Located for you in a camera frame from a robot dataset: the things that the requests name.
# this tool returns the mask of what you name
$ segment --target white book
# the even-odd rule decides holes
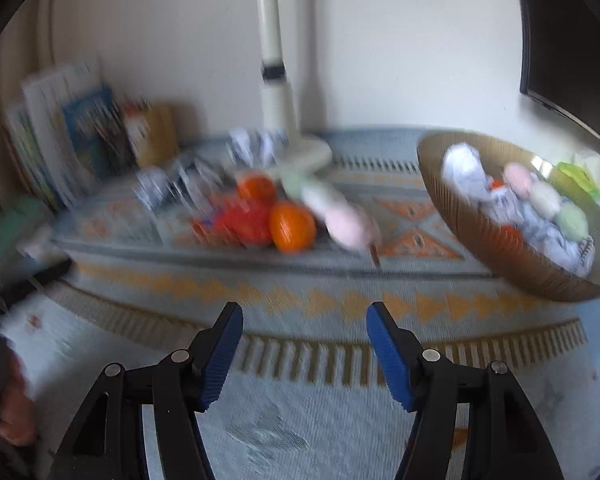
[[[62,107],[102,86],[100,64],[80,60],[26,79],[22,92],[40,153],[60,199],[78,204],[92,185],[81,168],[62,119]]]

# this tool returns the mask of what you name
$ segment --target orange fruit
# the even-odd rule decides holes
[[[279,202],[269,215],[269,231],[281,253],[297,253],[315,241],[315,219],[311,212],[292,202]]]
[[[238,196],[244,200],[273,204],[277,194],[276,185],[264,174],[248,173],[238,181]]]

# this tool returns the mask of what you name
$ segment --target metal bolt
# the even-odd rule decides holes
[[[425,361],[434,363],[435,361],[440,360],[440,352],[438,352],[437,350],[434,350],[433,348],[430,348],[428,350],[425,350],[422,353],[422,357],[424,357]]]
[[[507,365],[504,364],[502,361],[494,361],[493,363],[491,363],[491,369],[498,375],[506,374],[509,371]]]
[[[120,365],[113,363],[112,365],[109,365],[104,369],[104,374],[107,377],[115,377],[121,371],[122,371],[122,368],[120,368]]]
[[[176,350],[173,354],[171,354],[171,360],[174,363],[183,363],[189,359],[189,352],[186,350]]]

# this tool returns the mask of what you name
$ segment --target woven basket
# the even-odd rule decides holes
[[[552,168],[546,180],[573,200],[587,215],[596,258],[589,276],[579,278],[538,253],[530,245],[501,231],[499,226],[459,197],[440,178],[446,150],[466,142],[480,152],[484,171],[497,178],[507,162],[519,162],[531,171],[552,166],[534,153],[493,137],[468,132],[441,132],[423,137],[418,162],[427,191],[440,215],[458,240],[496,275],[527,292],[552,301],[585,301],[600,297],[600,208],[573,180]]]

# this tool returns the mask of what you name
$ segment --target blue gripper pad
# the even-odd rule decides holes
[[[196,340],[203,337],[206,347],[205,351],[194,354],[193,361],[194,370],[198,367],[202,372],[202,392],[199,398],[202,410],[207,410],[220,397],[242,336],[243,320],[240,305],[227,303],[215,325],[196,336]]]
[[[374,303],[367,309],[366,333],[376,351],[389,391],[394,400],[411,411],[414,397],[409,386],[408,363],[398,349],[400,332],[384,303]]]

